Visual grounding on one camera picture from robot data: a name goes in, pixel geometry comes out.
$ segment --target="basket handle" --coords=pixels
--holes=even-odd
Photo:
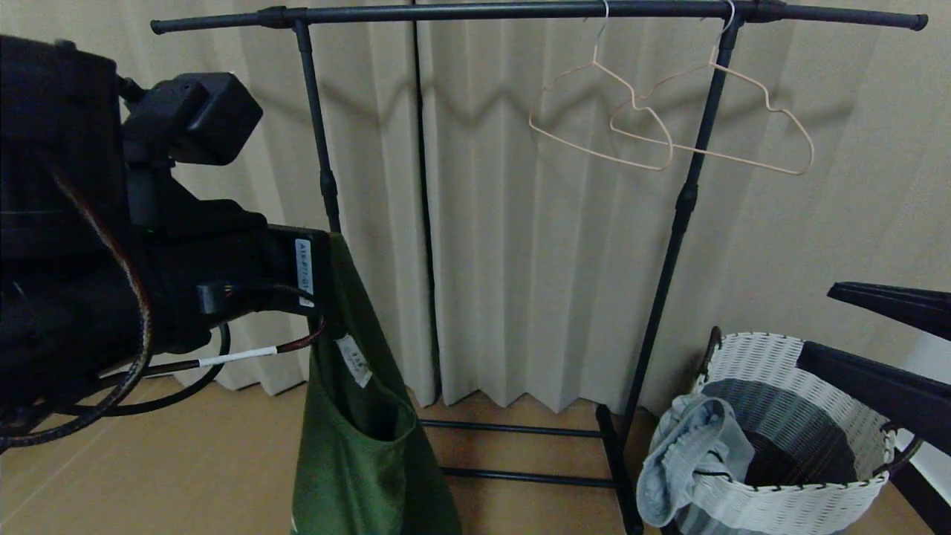
[[[898,454],[895,455],[895,458],[892,459],[891,463],[885,463],[884,465],[879,466],[872,472],[872,475],[877,476],[885,471],[887,471],[889,474],[894,474],[900,470],[902,466],[905,466],[909,460],[911,460],[911,456],[918,452],[923,443],[924,441],[922,438],[918,435],[915,435],[912,437],[911,443],[908,444],[905,449],[900,450]]]
[[[707,375],[710,359],[713,358],[713,351],[718,347],[723,347],[723,331],[718,326],[713,326],[710,330],[710,339],[707,342],[707,351],[704,352],[704,360],[697,368],[697,377]]]

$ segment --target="floor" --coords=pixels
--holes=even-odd
[[[133,401],[177,387],[171,379],[146,381]],[[0,460],[0,532],[287,533],[304,389],[268,397],[257,387],[236,393],[213,385],[166,410],[111,419],[48,445],[9,451]],[[596,428],[589,402],[555,415],[527,396],[502,409],[476,394],[420,414]],[[643,455],[653,423],[645,414],[635,425],[630,459]],[[600,442],[593,439],[450,429],[430,429],[430,437],[450,466],[609,475]],[[471,479],[450,484],[470,535],[622,533],[611,490]],[[849,533],[931,531],[889,486]]]

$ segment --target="rack top bar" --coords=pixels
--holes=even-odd
[[[683,2],[611,0],[611,17],[689,17],[728,19],[726,2]],[[747,23],[777,20],[811,20],[888,26],[921,30],[928,24],[928,15],[884,11],[843,10],[814,6],[790,6],[777,0],[736,1],[736,15]],[[587,2],[511,2],[499,4],[429,4],[396,6],[357,6],[349,8],[267,8],[251,13],[214,15],[175,20],[153,20],[152,31],[207,30],[240,26],[292,28],[298,20],[306,24],[349,22],[395,22],[427,20],[487,20],[533,18],[582,18],[604,14],[600,0]]]

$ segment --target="white cable sleeve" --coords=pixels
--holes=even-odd
[[[215,366],[216,364],[229,363],[231,361],[240,361],[241,359],[250,359],[251,357],[262,357],[264,355],[277,355],[278,347],[261,347],[258,349],[249,349],[247,351],[242,351],[240,353],[231,353],[230,355],[222,355],[219,357],[208,357],[206,359],[198,359],[198,367],[206,366]]]

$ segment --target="clothes hanger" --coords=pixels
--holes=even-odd
[[[724,30],[723,30],[722,32],[720,32],[720,35],[723,35],[723,33],[727,31],[727,29],[730,27],[730,25],[733,24],[733,19],[736,17],[736,6],[733,4],[732,0],[726,0],[726,1],[727,1],[727,2],[729,3],[729,5],[730,5],[731,12],[730,12],[729,21],[728,21],[727,24],[724,26]],[[713,47],[713,52],[710,53],[710,58],[709,58],[709,60],[706,62],[706,64],[704,64],[704,65],[699,65],[699,66],[694,67],[694,68],[692,68],[692,69],[683,70],[683,71],[681,71],[681,72],[677,72],[676,74],[672,74],[672,75],[668,76],[667,78],[664,78],[664,79],[662,79],[661,81],[659,81],[659,82],[657,82],[656,84],[654,84],[653,87],[650,88],[650,90],[649,90],[647,93],[645,93],[645,94],[643,94],[643,95],[636,95],[636,96],[637,96],[638,98],[641,98],[641,99],[647,99],[647,98],[650,97],[650,95],[654,92],[654,90],[657,89],[657,88],[658,88],[659,86],[661,86],[662,84],[666,84],[667,82],[669,82],[670,80],[673,80],[674,78],[679,78],[680,76],[683,76],[683,75],[685,75],[685,74],[690,74],[690,73],[692,73],[692,72],[696,72],[697,70],[702,70],[702,69],[707,69],[707,68],[713,68],[713,69],[721,70],[721,71],[723,71],[723,72],[725,72],[725,73],[727,73],[727,74],[732,74],[733,76],[736,76],[737,78],[739,78],[739,79],[741,79],[741,80],[744,80],[744,81],[746,81],[746,82],[749,82],[750,84],[756,86],[757,88],[759,88],[759,89],[763,92],[763,96],[764,96],[765,101],[766,101],[766,108],[767,108],[767,110],[769,110],[769,112],[771,112],[771,113],[782,113],[783,115],[785,115],[786,117],[788,117],[789,120],[792,121],[792,123],[793,123],[794,125],[796,125],[796,128],[799,129],[799,132],[802,133],[803,137],[805,138],[805,141],[806,141],[806,142],[808,143],[808,145],[809,145],[809,163],[806,164],[804,168],[801,168],[801,169],[798,169],[798,170],[796,170],[796,169],[787,169],[787,168],[780,168],[780,167],[777,167],[777,166],[772,166],[772,165],[770,165],[770,164],[764,164],[764,163],[762,163],[762,162],[754,162],[753,160],[748,160],[748,159],[746,159],[746,158],[739,158],[739,157],[737,157],[737,156],[730,156],[729,154],[723,154],[723,153],[721,153],[721,152],[713,152],[713,151],[711,151],[711,150],[696,149],[696,148],[694,148],[694,147],[688,147],[688,146],[679,145],[679,144],[676,144],[676,143],[674,143],[673,146],[676,147],[676,148],[678,148],[678,149],[689,150],[689,151],[691,151],[691,152],[699,152],[699,153],[701,153],[701,154],[706,154],[707,156],[714,156],[714,157],[717,157],[717,158],[723,158],[723,159],[725,159],[725,160],[730,160],[730,161],[733,161],[733,162],[739,162],[739,163],[741,163],[741,164],[747,164],[747,165],[754,166],[754,167],[757,167],[757,168],[770,169],[770,170],[778,171],[778,172],[781,172],[781,173],[784,173],[784,174],[790,174],[790,175],[794,175],[794,176],[799,176],[799,175],[806,174],[806,173],[812,168],[812,164],[813,164],[813,162],[815,161],[815,157],[816,157],[816,148],[815,148],[815,145],[813,145],[813,143],[812,143],[812,138],[809,136],[809,132],[805,131],[805,127],[803,127],[803,124],[799,122],[799,119],[797,119],[796,116],[792,114],[792,111],[790,111],[790,110],[788,110],[788,109],[785,109],[785,108],[774,108],[774,107],[772,106],[772,104],[771,104],[770,101],[769,101],[769,90],[768,90],[767,87],[764,86],[762,83],[760,83],[759,81],[754,80],[754,79],[752,79],[752,78],[746,76],[745,74],[742,74],[742,73],[740,73],[740,72],[737,72],[736,70],[729,69],[729,68],[723,67],[723,66],[721,66],[721,65],[717,65],[717,63],[716,63],[716,56],[717,56],[717,52],[718,52],[718,51],[719,51],[718,47],[717,47],[717,46],[714,46],[714,47]],[[627,104],[628,104],[628,101],[625,101],[625,102],[621,103],[621,105],[618,106],[616,109],[614,109],[614,113],[611,114],[611,120],[610,120],[610,122],[609,122],[609,126],[611,127],[611,130],[613,130],[613,131],[615,131],[615,132],[617,132],[617,133],[619,133],[619,134],[626,135],[626,136],[628,136],[628,137],[630,137],[630,138],[633,138],[633,139],[639,139],[639,140],[642,140],[642,141],[648,141],[648,142],[651,142],[651,143],[656,143],[656,144],[658,144],[658,145],[666,145],[667,143],[664,142],[664,141],[661,141],[661,140],[658,140],[658,139],[651,139],[651,138],[649,138],[649,137],[644,137],[644,136],[642,136],[642,135],[637,135],[637,134],[628,132],[628,131],[626,131],[626,130],[620,129],[620,128],[618,128],[618,127],[616,127],[616,126],[614,125],[614,118],[617,116],[618,112],[620,112],[621,109],[622,109],[625,105],[627,105]]]
[[[608,25],[608,17],[609,17],[610,14],[611,14],[611,8],[608,6],[608,0],[602,0],[602,1],[604,2],[604,24],[601,26],[601,30],[598,32],[597,38],[595,39],[595,42],[594,42],[594,54],[593,54],[593,56],[592,56],[591,62],[590,62],[590,63],[586,63],[586,64],[584,64],[584,65],[580,65],[580,66],[578,66],[578,67],[575,67],[574,69],[568,69],[568,70],[562,72],[561,74],[558,74],[558,75],[555,76],[554,79],[552,80],[552,84],[551,84],[551,85],[542,88],[541,91],[538,92],[538,96],[535,97],[535,100],[534,100],[534,102],[532,103],[532,107],[531,107],[531,109],[529,109],[529,126],[532,127],[532,129],[535,130],[536,132],[539,132],[539,133],[541,133],[541,134],[544,134],[544,135],[546,135],[546,136],[548,136],[548,137],[554,139],[554,140],[557,141],[558,143],[565,144],[565,145],[567,145],[567,146],[569,146],[569,147],[571,147],[571,148],[573,148],[573,149],[581,150],[582,152],[587,152],[588,154],[590,154],[590,155],[592,155],[592,156],[597,156],[597,157],[599,157],[599,158],[604,158],[605,160],[609,160],[609,161],[612,161],[612,162],[615,162],[615,163],[618,163],[618,164],[624,164],[624,165],[626,165],[626,166],[631,166],[631,167],[634,167],[634,168],[641,168],[641,169],[647,169],[647,170],[653,170],[653,171],[664,170],[664,169],[666,169],[666,168],[670,165],[670,162],[673,161],[673,148],[676,147],[676,146],[673,144],[673,140],[670,139],[670,132],[667,131],[667,126],[664,125],[664,122],[660,120],[660,117],[657,116],[657,113],[654,112],[653,109],[648,108],[648,107],[640,108],[640,107],[637,106],[637,98],[638,98],[638,97],[637,97],[637,94],[634,92],[634,88],[631,86],[631,84],[629,84],[629,83],[628,83],[627,81],[625,81],[623,78],[621,78],[620,76],[618,76],[618,75],[615,74],[614,72],[610,71],[609,69],[607,69],[606,67],[604,67],[603,65],[601,65],[600,63],[598,63],[598,61],[597,61],[598,46],[599,46],[599,44],[600,44],[600,42],[601,42],[601,36],[604,34],[604,29],[605,29],[605,28],[607,27],[607,25]],[[573,74],[576,74],[576,73],[578,73],[578,72],[580,72],[580,71],[582,71],[582,70],[591,69],[591,68],[601,70],[602,72],[608,74],[608,75],[609,75],[611,78],[613,78],[614,80],[620,82],[622,85],[624,85],[625,88],[627,88],[628,92],[631,94],[631,98],[630,98],[629,100],[625,101],[625,103],[621,105],[622,107],[623,107],[625,104],[630,103],[630,104],[631,104],[631,107],[632,107],[635,111],[647,111],[647,112],[650,113],[650,115],[654,118],[654,121],[657,122],[657,125],[660,126],[661,130],[664,131],[664,136],[667,138],[667,142],[666,142],[666,143],[663,142],[663,141],[658,141],[658,140],[653,140],[653,139],[649,140],[649,141],[652,141],[652,142],[655,142],[655,143],[659,143],[660,145],[667,145],[667,146],[668,146],[667,162],[665,162],[663,166],[649,166],[649,165],[647,165],[647,164],[641,164],[641,163],[638,163],[638,162],[632,162],[632,161],[630,161],[630,160],[625,160],[625,159],[622,159],[622,158],[617,158],[617,157],[614,157],[614,156],[610,156],[609,154],[604,154],[603,152],[598,152],[598,151],[596,151],[596,150],[587,149],[587,148],[585,148],[585,147],[581,147],[580,145],[577,145],[577,144],[575,144],[575,143],[572,143],[571,141],[568,141],[568,140],[566,140],[566,139],[563,139],[563,138],[561,138],[561,137],[558,137],[558,136],[556,136],[556,135],[554,135],[554,134],[552,134],[552,133],[550,133],[550,132],[548,132],[548,131],[546,131],[546,130],[540,128],[538,125],[536,125],[536,124],[534,123],[534,120],[533,120],[533,119],[534,119],[534,111],[535,111],[535,109],[539,106],[539,104],[541,103],[541,97],[542,97],[545,93],[552,92],[552,91],[555,89],[555,87],[558,85],[558,81],[559,81],[559,80],[562,80],[562,79],[564,79],[564,78],[566,78],[566,77],[568,77],[568,76],[571,76],[571,75],[573,75]]]

